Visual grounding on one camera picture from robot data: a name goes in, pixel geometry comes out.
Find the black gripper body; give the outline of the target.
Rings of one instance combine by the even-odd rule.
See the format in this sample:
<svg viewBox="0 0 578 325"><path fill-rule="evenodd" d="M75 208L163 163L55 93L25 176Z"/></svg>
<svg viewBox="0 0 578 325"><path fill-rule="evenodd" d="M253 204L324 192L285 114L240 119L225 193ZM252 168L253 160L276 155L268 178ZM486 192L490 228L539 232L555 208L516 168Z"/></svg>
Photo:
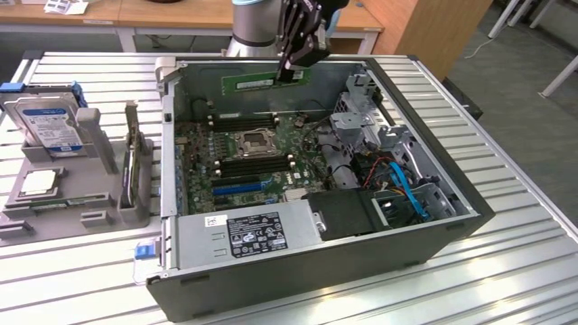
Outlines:
<svg viewBox="0 0 578 325"><path fill-rule="evenodd" d="M297 29L297 32L305 35L315 30L318 24L323 23L326 35L331 36L336 29L340 11L347 5L348 0L281 1L277 37L289 34L289 30L295 26L295 21L299 16L303 16L301 19L305 25Z"/></svg>

